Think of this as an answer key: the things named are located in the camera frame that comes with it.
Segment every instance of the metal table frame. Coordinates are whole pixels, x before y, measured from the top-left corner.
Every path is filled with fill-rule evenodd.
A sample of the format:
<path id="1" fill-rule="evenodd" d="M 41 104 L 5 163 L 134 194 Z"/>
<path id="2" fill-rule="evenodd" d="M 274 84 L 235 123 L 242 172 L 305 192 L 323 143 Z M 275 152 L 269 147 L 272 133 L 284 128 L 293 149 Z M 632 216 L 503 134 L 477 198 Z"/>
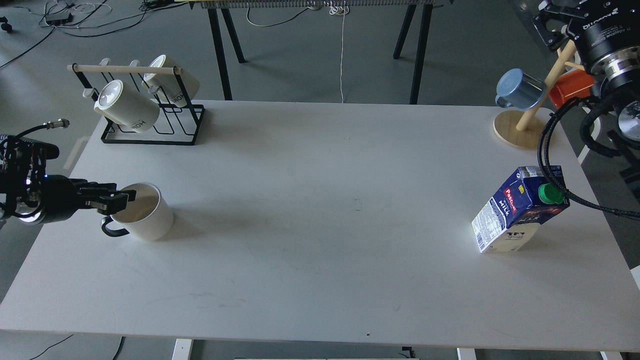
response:
<path id="1" fill-rule="evenodd" d="M 396 42 L 396 49 L 394 51 L 394 59 L 399 59 L 402 52 L 404 41 L 406 40 L 413 15 L 417 5 L 411 4 L 407 6 L 406 13 L 404 15 L 404 21 L 398 40 Z M 244 54 L 240 47 L 240 41 L 236 33 L 236 27 L 234 21 L 231 18 L 231 13 L 228 8 L 221 8 L 222 17 L 225 21 L 227 31 L 229 32 L 229 38 L 231 44 L 236 52 L 236 58 L 238 63 L 246 63 Z M 409 104 L 418 103 L 418 94 L 420 92 L 420 82 L 422 80 L 422 68 L 424 66 L 424 56 L 427 50 L 427 39 L 429 37 L 429 27 L 431 25 L 431 14 L 433 12 L 433 4 L 422 5 L 422 17 L 420 20 L 420 32 L 418 37 L 418 48 L 415 55 L 415 65 L 413 68 L 413 81 L 411 84 L 411 95 L 409 98 Z M 218 61 L 218 70 L 220 72 L 220 81 L 222 82 L 222 92 L 225 100 L 233 100 L 231 94 L 231 84 L 229 82 L 229 73 L 227 70 L 227 61 L 225 59 L 225 50 L 222 44 L 222 35 L 220 33 L 220 22 L 218 20 L 218 12 L 215 8 L 208 8 L 207 13 L 209 15 L 209 25 L 211 26 L 211 35 L 213 37 L 213 46 L 216 51 L 216 59 Z"/>

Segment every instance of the cable on floor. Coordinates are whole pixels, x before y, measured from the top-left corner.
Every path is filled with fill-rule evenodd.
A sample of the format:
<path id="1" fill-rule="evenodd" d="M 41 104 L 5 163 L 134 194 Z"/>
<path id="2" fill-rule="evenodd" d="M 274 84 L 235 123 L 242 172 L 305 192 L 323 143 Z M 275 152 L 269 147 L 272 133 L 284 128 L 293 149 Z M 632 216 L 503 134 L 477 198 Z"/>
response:
<path id="1" fill-rule="evenodd" d="M 63 343 L 64 341 L 66 341 L 67 339 L 69 339 L 69 338 L 70 338 L 70 337 L 72 337 L 72 336 L 73 336 L 73 334 L 71 334 L 71 335 L 67 336 L 66 338 L 64 338 L 64 339 L 62 339 L 62 340 L 60 340 L 60 341 L 58 341 L 57 343 L 55 343 L 55 344 L 51 345 L 50 347 L 48 347 L 48 348 L 44 349 L 44 351 L 43 351 L 43 352 L 41 352 L 41 353 L 39 353 L 39 354 L 38 354 L 38 356 L 36 356 L 36 357 L 32 357 L 32 358 L 31 358 L 31 359 L 29 359 L 29 360 L 34 360 L 34 359 L 39 358 L 42 354 L 46 353 L 46 352 L 47 352 L 47 350 L 49 350 L 50 348 L 52 348 L 52 347 L 54 347 L 54 346 L 56 346 L 56 345 L 58 345 L 58 344 L 60 344 L 60 343 Z"/>
<path id="2" fill-rule="evenodd" d="M 122 27 L 122 28 L 118 28 L 118 29 L 115 29 L 115 30 L 107 31 L 105 33 L 99 33 L 99 34 L 94 34 L 94 35 L 76 35 L 76 34 L 73 34 L 73 33 L 69 33 L 67 31 L 62 31 L 62 33 L 66 34 L 66 35 L 69 35 L 69 36 L 72 36 L 72 37 L 78 37 L 78 38 L 101 37 L 101 36 L 104 36 L 104 35 L 117 33 L 119 31 L 123 31 L 123 30 L 126 30 L 126 29 L 131 29 L 134 26 L 136 26 L 139 23 L 141 23 L 142 20 L 144 20 L 145 16 L 147 14 L 152 13 L 152 12 L 157 12 L 159 10 L 168 10 L 168 9 L 178 8 L 178 7 L 184 6 L 184 5 L 187 5 L 187 3 L 181 3 L 181 4 L 177 4 L 177 5 L 172 5 L 172 6 L 165 6 L 163 8 L 154 8 L 153 10 L 143 10 L 143 12 L 141 12 L 141 13 L 137 13 L 135 15 L 130 15 L 130 16 L 127 16 L 127 17 L 122 17 L 120 19 L 112 20 L 112 21 L 105 22 L 105 23 L 99 24 L 99 25 L 92 25 L 92 26 L 56 26 L 56 28 L 59 28 L 59 29 L 73 29 L 73 30 L 75 30 L 75 29 L 97 29 L 97 28 L 101 28 L 103 26 L 111 25 L 111 24 L 114 24 L 116 22 L 120 22 L 120 21 L 123 21 L 123 20 L 132 19 L 132 18 L 135 18 L 135 17 L 140 17 L 140 19 L 138 19 L 138 21 L 135 22 L 134 24 L 131 24 L 131 25 L 128 25 L 128 26 L 125 26 L 125 27 Z"/>
<path id="3" fill-rule="evenodd" d="M 173 3 L 173 0 L 142 0 L 142 5 L 140 5 L 140 11 L 144 12 L 147 10 L 164 8 L 165 6 L 171 5 L 172 3 Z"/>
<path id="4" fill-rule="evenodd" d="M 47 36 L 43 37 L 42 40 L 38 41 L 34 46 L 30 47 L 29 49 L 26 49 L 22 54 L 14 57 L 13 59 L 9 60 L 8 62 L 0 65 L 0 69 L 11 64 L 12 62 L 14 62 L 15 60 L 18 60 L 19 58 L 23 57 L 26 53 L 30 52 L 31 50 L 33 50 L 34 47 L 40 45 L 44 40 L 47 40 L 47 38 L 49 36 L 51 36 L 51 34 L 53 34 L 53 32 L 56 30 L 56 28 L 52 28 L 51 31 L 47 34 Z"/>
<path id="5" fill-rule="evenodd" d="M 345 8 L 347 8 L 347 12 L 342 14 L 342 46 L 340 47 L 340 103 L 341 104 L 344 104 L 344 92 L 342 92 L 342 62 L 344 60 L 344 18 L 346 18 L 345 15 L 349 13 L 349 7 L 345 6 Z"/>
<path id="6" fill-rule="evenodd" d="M 118 345 L 118 350 L 116 350 L 116 354 L 113 356 L 113 360 L 118 360 L 118 356 L 120 356 L 120 352 L 122 351 L 122 347 L 124 346 L 124 339 L 126 339 L 126 336 L 120 337 L 120 344 Z"/>
<path id="7" fill-rule="evenodd" d="M 329 8 L 329 15 L 338 15 L 338 16 L 345 16 L 349 13 L 349 7 L 348 6 L 331 6 Z"/>
<path id="8" fill-rule="evenodd" d="M 293 19 L 297 18 L 297 17 L 298 17 L 298 15 L 300 15 L 301 13 L 303 13 L 303 12 L 305 12 L 305 11 L 307 11 L 307 10 L 313 10 L 313 9 L 312 9 L 312 8 L 304 8 L 304 9 L 302 9 L 302 11 L 298 12 L 296 15 L 293 15 L 293 17 L 291 17 L 291 18 L 290 18 L 290 19 L 288 19 L 288 20 L 280 21 L 280 22 L 277 22 L 277 23 L 275 23 L 275 24 L 270 24 L 270 25 L 260 25 L 260 24 L 256 24 L 256 23 L 254 23 L 253 21 L 251 21 L 251 20 L 249 19 L 249 13 L 251 12 L 251 8 L 247 8 L 247 9 L 246 9 L 246 20 L 247 20 L 247 22 L 248 22 L 249 24 L 251 24 L 251 25 L 253 25 L 253 26 L 257 26 L 257 27 L 259 27 L 259 28 L 270 28 L 271 26 L 281 25 L 281 24 L 284 24 L 285 22 L 292 21 Z"/>
<path id="9" fill-rule="evenodd" d="M 106 13 L 105 15 L 107 15 L 107 14 L 109 14 L 109 13 L 111 13 L 113 11 L 113 8 L 110 5 L 107 5 L 105 3 L 81 3 L 81 4 L 75 5 L 72 9 L 73 9 L 73 11 L 77 11 L 77 12 L 82 13 L 82 14 L 87 14 L 87 13 L 91 13 L 92 11 L 96 10 L 100 6 L 105 6 L 106 8 L 109 8 L 109 12 Z"/>

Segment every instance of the mug rack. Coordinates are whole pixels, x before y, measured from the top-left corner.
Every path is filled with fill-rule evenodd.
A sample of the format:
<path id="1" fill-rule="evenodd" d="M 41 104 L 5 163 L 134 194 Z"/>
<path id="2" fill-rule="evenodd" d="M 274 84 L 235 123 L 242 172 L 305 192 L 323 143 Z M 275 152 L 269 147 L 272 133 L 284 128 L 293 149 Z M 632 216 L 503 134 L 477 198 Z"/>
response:
<path id="1" fill-rule="evenodd" d="M 156 145 L 194 145 L 198 132 L 200 130 L 200 124 L 202 123 L 202 117 L 204 114 L 204 105 L 193 104 L 191 102 L 191 96 L 187 94 L 186 87 L 182 81 L 182 68 L 180 67 L 140 67 L 137 65 L 138 61 L 134 60 L 129 66 L 114 66 L 114 65 L 68 65 L 67 70 L 76 74 L 78 80 L 84 86 L 83 97 L 91 98 L 93 101 L 98 100 L 99 91 L 89 82 L 89 79 L 85 76 L 85 72 L 99 72 L 102 75 L 103 80 L 109 83 L 115 80 L 113 74 L 128 74 L 131 81 L 138 91 L 141 91 L 141 87 L 138 85 L 139 78 L 140 84 L 145 84 L 158 103 L 158 106 L 162 109 L 158 120 L 154 124 L 152 129 L 149 129 L 143 133 L 137 133 L 126 126 L 119 125 L 107 120 L 107 126 L 102 132 L 100 139 L 103 143 L 137 143 L 137 144 L 156 144 Z M 144 79 L 144 74 L 162 74 L 173 75 L 180 90 L 184 94 L 184 98 L 187 105 L 184 108 L 180 108 L 174 104 L 163 102 L 158 96 L 158 92 L 164 94 L 165 99 L 169 99 L 162 87 L 149 86 Z"/>

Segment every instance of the white table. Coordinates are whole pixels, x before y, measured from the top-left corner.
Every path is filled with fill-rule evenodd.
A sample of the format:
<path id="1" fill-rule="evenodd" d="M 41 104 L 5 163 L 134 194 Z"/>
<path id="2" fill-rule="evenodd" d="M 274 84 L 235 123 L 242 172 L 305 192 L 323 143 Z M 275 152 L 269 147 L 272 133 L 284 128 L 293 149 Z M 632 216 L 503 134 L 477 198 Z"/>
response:
<path id="1" fill-rule="evenodd" d="M 501 109 L 202 103 L 196 146 L 106 145 L 101 122 L 72 173 L 158 185 L 167 239 L 108 238 L 95 211 L 46 225 L 2 329 L 640 351 L 640 291 L 600 212 L 478 252 L 471 220 L 536 164 L 493 134 Z M 551 157 L 593 200 L 561 131 Z"/>

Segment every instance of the round wooden base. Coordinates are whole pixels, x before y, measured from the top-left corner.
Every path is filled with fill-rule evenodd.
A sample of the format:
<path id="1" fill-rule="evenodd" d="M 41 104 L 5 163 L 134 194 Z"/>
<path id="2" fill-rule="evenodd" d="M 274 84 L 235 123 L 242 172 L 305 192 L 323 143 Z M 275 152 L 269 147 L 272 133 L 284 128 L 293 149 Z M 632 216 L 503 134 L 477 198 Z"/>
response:
<path id="1" fill-rule="evenodd" d="M 535 150 L 544 129 L 544 124 L 535 117 L 527 125 L 527 129 L 519 131 L 516 129 L 518 121 L 524 114 L 522 111 L 505 111 L 498 114 L 493 121 L 493 130 L 504 142 L 520 149 Z"/>

